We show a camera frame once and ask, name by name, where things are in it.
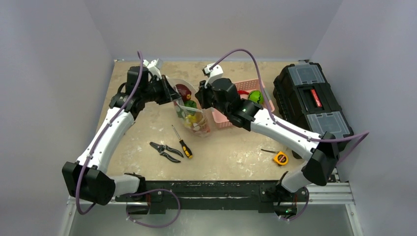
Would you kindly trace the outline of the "yellow tape measure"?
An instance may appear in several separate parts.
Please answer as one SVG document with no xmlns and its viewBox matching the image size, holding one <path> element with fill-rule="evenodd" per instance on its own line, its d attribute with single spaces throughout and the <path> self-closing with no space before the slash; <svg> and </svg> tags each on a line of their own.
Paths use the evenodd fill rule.
<svg viewBox="0 0 417 236">
<path fill-rule="evenodd" d="M 266 150 L 266 149 L 261 149 L 261 151 L 268 152 L 268 153 L 273 153 L 274 158 L 272 160 L 278 166 L 285 166 L 289 162 L 289 159 L 288 159 L 287 155 L 285 153 L 283 153 L 282 151 L 274 151 L 274 150 Z"/>
</svg>

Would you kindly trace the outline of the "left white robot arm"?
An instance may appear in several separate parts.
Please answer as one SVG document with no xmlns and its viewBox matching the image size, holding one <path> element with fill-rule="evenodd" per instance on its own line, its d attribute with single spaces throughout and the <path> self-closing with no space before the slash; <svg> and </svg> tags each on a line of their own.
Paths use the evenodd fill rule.
<svg viewBox="0 0 417 236">
<path fill-rule="evenodd" d="M 113 197 L 128 194 L 134 201 L 145 198 L 143 177 L 123 174 L 109 177 L 110 160 L 121 139 L 134 124 L 148 102 L 170 103 L 179 94 L 162 75 L 157 66 L 132 66 L 127 80 L 111 98 L 105 119 L 87 149 L 75 162 L 66 162 L 62 174 L 69 195 L 80 200 L 105 206 Z"/>
</svg>

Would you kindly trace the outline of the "pink plastic basket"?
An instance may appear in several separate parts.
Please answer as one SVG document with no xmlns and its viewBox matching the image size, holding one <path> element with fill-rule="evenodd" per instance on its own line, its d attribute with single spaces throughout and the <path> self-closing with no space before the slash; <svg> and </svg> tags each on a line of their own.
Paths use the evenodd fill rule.
<svg viewBox="0 0 417 236">
<path fill-rule="evenodd" d="M 251 92 L 253 90 L 259 90 L 260 91 L 260 85 L 259 85 L 259 80 L 258 79 L 233 82 L 233 84 L 235 84 L 235 86 L 237 87 L 237 90 L 242 90 L 242 91 L 246 91 L 246 92 Z M 263 107 L 266 109 L 267 108 L 267 102 L 268 102 L 270 104 L 271 111 L 274 112 L 275 107 L 274 107 L 272 99 L 270 97 L 270 93 L 267 91 L 264 82 L 262 82 L 262 87 L 265 91 Z M 232 124 L 229 122 L 229 120 L 226 118 L 226 116 L 224 116 L 218 110 L 216 110 L 215 108 L 212 108 L 211 111 L 212 111 L 212 116 L 213 116 L 214 122 L 215 122 L 218 129 L 227 128 L 227 127 L 232 126 Z"/>
</svg>

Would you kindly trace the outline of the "black yellow screwdriver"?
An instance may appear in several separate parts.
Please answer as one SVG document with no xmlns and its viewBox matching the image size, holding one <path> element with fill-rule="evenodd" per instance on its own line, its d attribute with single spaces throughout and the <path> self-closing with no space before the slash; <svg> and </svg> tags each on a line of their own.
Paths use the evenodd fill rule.
<svg viewBox="0 0 417 236">
<path fill-rule="evenodd" d="M 175 134 L 176 134 L 176 136 L 177 136 L 177 138 L 178 138 L 178 140 L 179 140 L 179 143 L 180 143 L 180 145 L 181 145 L 181 148 L 182 148 L 182 150 L 183 150 L 183 152 L 184 152 L 185 156 L 186 156 L 188 159 L 192 159 L 192 158 L 193 158 L 193 153 L 192 153 L 191 149 L 190 149 L 190 148 L 189 148 L 189 146 L 185 143 L 185 141 L 184 141 L 184 140 L 180 137 L 180 135 L 179 135 L 179 133 L 177 132 L 177 130 L 175 129 L 175 127 L 174 127 L 173 125 L 171 125 L 171 127 L 172 127 L 173 131 L 175 132 Z"/>
</svg>

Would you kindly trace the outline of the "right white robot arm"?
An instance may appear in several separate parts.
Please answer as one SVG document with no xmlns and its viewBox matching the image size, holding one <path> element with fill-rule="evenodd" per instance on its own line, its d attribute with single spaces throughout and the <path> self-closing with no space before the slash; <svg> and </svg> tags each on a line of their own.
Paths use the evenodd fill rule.
<svg viewBox="0 0 417 236">
<path fill-rule="evenodd" d="M 278 118 L 262 105 L 241 98 L 235 84 L 228 78 L 217 79 L 211 84 L 200 81 L 196 98 L 202 108 L 215 108 L 233 126 L 269 137 L 305 160 L 279 180 L 276 193 L 280 199 L 288 200 L 310 184 L 327 185 L 339 159 L 339 150 L 331 133 L 320 135 Z"/>
</svg>

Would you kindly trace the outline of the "red toy chili pepper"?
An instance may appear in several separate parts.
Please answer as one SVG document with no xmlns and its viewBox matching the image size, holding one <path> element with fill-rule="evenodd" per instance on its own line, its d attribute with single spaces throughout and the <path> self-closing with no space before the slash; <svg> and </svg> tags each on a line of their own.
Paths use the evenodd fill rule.
<svg viewBox="0 0 417 236">
<path fill-rule="evenodd" d="M 245 91 L 245 90 L 238 90 L 238 94 L 239 94 L 239 95 L 249 95 L 249 94 L 250 94 L 250 92 Z"/>
</svg>

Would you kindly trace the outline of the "clear zip top bag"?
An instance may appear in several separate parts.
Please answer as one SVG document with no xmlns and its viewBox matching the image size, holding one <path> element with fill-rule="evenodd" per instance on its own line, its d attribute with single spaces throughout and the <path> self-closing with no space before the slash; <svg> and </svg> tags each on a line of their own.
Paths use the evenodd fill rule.
<svg viewBox="0 0 417 236">
<path fill-rule="evenodd" d="M 197 98 L 195 97 L 195 94 L 197 92 L 196 88 L 192 86 L 188 81 L 184 79 L 176 79 L 176 78 L 169 78 L 167 77 L 167 80 L 169 84 L 177 91 L 176 84 L 183 84 L 186 85 L 192 92 L 191 100 L 195 101 L 197 103 L 198 111 L 196 112 L 190 112 L 185 109 L 184 102 L 182 98 L 173 101 L 174 109 L 177 114 L 177 117 L 180 119 L 181 124 L 184 126 L 184 118 L 186 115 L 195 115 L 198 121 L 198 125 L 192 128 L 185 127 L 188 129 L 191 133 L 199 136 L 199 137 L 205 137 L 210 134 L 210 126 L 208 122 L 208 118 L 205 115 L 205 112 L 201 108 L 201 105 Z"/>
</svg>

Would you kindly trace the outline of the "green striped toy melon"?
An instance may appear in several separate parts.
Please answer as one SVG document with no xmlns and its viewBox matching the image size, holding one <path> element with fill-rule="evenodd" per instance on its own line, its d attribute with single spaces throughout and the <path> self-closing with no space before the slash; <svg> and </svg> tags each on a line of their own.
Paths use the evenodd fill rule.
<svg viewBox="0 0 417 236">
<path fill-rule="evenodd" d="M 260 90 L 253 90 L 248 94 L 248 100 L 253 101 L 257 104 L 263 104 L 264 96 Z"/>
</svg>

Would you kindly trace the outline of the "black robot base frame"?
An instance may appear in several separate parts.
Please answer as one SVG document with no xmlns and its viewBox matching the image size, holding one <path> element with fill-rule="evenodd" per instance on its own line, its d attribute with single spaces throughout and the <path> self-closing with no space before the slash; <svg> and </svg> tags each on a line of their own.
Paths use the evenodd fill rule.
<svg viewBox="0 0 417 236">
<path fill-rule="evenodd" d="M 167 210 L 254 210 L 278 216 L 296 214 L 304 189 L 290 193 L 277 180 L 143 180 L 139 195 L 117 195 L 129 214 L 165 214 Z"/>
</svg>

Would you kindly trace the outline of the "black pliers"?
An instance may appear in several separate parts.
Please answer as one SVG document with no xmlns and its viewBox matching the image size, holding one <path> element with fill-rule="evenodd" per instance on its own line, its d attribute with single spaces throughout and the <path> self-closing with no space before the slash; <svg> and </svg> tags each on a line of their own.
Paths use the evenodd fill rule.
<svg viewBox="0 0 417 236">
<path fill-rule="evenodd" d="M 153 147 L 155 150 L 157 150 L 159 155 L 167 158 L 169 161 L 173 163 L 180 163 L 181 161 L 173 158 L 170 154 L 167 153 L 167 151 L 184 158 L 183 154 L 179 150 L 169 147 L 168 145 L 157 144 L 155 142 L 150 142 L 149 145 Z"/>
</svg>

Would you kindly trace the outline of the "dark red toy apple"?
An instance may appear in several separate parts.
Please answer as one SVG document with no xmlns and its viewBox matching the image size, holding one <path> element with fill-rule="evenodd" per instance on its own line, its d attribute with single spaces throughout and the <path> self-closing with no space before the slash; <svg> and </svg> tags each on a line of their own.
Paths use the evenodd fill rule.
<svg viewBox="0 0 417 236">
<path fill-rule="evenodd" d="M 176 89 L 178 93 L 181 95 L 183 102 L 191 100 L 192 92 L 186 85 L 176 84 Z"/>
</svg>

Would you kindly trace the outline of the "aluminium rail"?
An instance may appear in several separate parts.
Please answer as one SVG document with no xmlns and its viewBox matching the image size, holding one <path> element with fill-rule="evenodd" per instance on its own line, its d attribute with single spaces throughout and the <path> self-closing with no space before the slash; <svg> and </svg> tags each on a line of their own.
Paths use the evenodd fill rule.
<svg viewBox="0 0 417 236">
<path fill-rule="evenodd" d="M 178 198 L 182 208 L 231 208 L 256 203 L 348 204 L 353 201 L 348 183 L 310 184 L 295 193 L 281 194 L 273 180 L 254 181 L 148 181 L 151 203 Z"/>
</svg>

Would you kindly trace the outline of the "black tool box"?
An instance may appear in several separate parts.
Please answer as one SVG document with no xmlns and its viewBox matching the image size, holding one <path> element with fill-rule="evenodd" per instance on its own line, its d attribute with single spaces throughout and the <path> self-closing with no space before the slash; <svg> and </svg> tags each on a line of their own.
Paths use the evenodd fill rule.
<svg viewBox="0 0 417 236">
<path fill-rule="evenodd" d="M 354 134 L 318 63 L 290 64 L 275 78 L 273 96 L 282 118 L 337 139 Z"/>
</svg>

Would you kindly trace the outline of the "green toy bell pepper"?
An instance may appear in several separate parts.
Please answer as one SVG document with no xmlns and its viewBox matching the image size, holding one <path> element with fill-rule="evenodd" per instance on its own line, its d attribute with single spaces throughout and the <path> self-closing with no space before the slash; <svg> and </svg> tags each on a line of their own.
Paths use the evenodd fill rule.
<svg viewBox="0 0 417 236">
<path fill-rule="evenodd" d="M 190 112 L 198 111 L 197 103 L 193 100 L 188 100 L 184 102 L 185 109 Z"/>
</svg>

